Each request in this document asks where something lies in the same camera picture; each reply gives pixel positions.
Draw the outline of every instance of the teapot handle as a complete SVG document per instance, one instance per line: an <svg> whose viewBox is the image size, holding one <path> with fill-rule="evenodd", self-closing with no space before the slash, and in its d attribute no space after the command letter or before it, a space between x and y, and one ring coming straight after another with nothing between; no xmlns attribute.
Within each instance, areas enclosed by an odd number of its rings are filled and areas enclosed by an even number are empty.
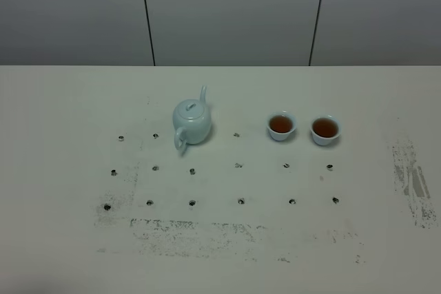
<svg viewBox="0 0 441 294"><path fill-rule="evenodd" d="M184 127L179 127L174 135L174 146L181 153L185 150L187 144L187 139L185 138L186 131L187 130Z"/></svg>
<svg viewBox="0 0 441 294"><path fill-rule="evenodd" d="M207 86L204 85L202 86L202 90L201 90L201 97L199 98L199 101L202 103L206 103L205 102L205 93L207 92Z"/></svg>

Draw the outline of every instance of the gray wall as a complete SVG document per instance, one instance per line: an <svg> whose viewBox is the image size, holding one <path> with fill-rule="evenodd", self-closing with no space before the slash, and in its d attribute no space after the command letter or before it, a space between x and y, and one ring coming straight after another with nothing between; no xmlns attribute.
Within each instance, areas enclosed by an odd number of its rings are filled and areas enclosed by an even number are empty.
<svg viewBox="0 0 441 294"><path fill-rule="evenodd" d="M147 0L157 65L308 65L319 0Z"/></svg>
<svg viewBox="0 0 441 294"><path fill-rule="evenodd" d="M322 0L312 65L441 65L441 0Z"/></svg>
<svg viewBox="0 0 441 294"><path fill-rule="evenodd" d="M0 65L152 65L144 0L0 0Z"/></svg>

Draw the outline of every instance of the teapot spout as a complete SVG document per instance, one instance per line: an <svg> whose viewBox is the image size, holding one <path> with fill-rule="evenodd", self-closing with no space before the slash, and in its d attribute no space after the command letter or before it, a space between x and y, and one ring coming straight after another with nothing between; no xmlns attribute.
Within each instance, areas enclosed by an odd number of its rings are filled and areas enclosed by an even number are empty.
<svg viewBox="0 0 441 294"><path fill-rule="evenodd" d="M204 85L202 86L202 90L201 90L201 97L199 98L199 101L202 103L206 103L205 102L205 93L207 92L207 86Z"/></svg>

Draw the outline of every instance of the black line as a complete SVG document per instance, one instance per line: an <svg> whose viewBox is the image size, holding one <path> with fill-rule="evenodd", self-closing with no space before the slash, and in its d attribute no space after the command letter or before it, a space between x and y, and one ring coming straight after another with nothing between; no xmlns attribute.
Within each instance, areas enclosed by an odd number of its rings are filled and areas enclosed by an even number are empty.
<svg viewBox="0 0 441 294"><path fill-rule="evenodd" d="M149 20L149 11L147 9L147 0L144 0L144 5L145 5L145 16L147 17L147 26L149 28L150 47L152 48L153 65L156 65L156 62L154 60L153 42L152 42L152 31L150 30L150 20Z"/></svg>
<svg viewBox="0 0 441 294"><path fill-rule="evenodd" d="M312 37L311 53L309 54L309 65L311 65L312 52L314 51L314 44L316 42L317 25L318 25L318 18L320 17L320 9L321 9L321 7L322 7L322 0L318 0L316 26L314 27L314 35Z"/></svg>

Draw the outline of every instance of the white teacup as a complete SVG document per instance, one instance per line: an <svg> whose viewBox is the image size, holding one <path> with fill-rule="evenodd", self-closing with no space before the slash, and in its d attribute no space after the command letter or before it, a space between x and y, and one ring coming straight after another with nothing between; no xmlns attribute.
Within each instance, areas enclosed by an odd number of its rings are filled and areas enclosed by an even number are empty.
<svg viewBox="0 0 441 294"><path fill-rule="evenodd" d="M319 134L317 134L314 131L314 123L317 120L331 121L336 126L336 129L337 129L336 134L334 134L332 137L323 137L323 136L320 136ZM311 133L312 133L312 139L314 140L314 142L317 145L320 145L320 146L326 146L326 145L329 145L330 143L332 143L335 139L337 139L339 137L339 135L341 135L341 131L342 131L342 127L340 125L340 122L338 122L338 120L335 117L330 116L330 115L323 115L323 116L319 116L319 117L316 117L315 119L313 119L311 122L310 129L311 129Z"/></svg>
<svg viewBox="0 0 441 294"><path fill-rule="evenodd" d="M270 127L269 124L270 124L271 120L277 116L285 117L286 119L288 119L291 122L291 129L288 132L277 132L277 131L274 131ZM271 136L271 138L273 138L274 140L277 140L277 141L283 141L286 138L288 138L289 135L292 134L296 130L296 118L294 116L292 116L291 114L289 114L288 112L286 112L285 110L282 112L275 112L275 113L269 115L268 120L267 120L267 128L268 128L268 132L269 132L269 135Z"/></svg>

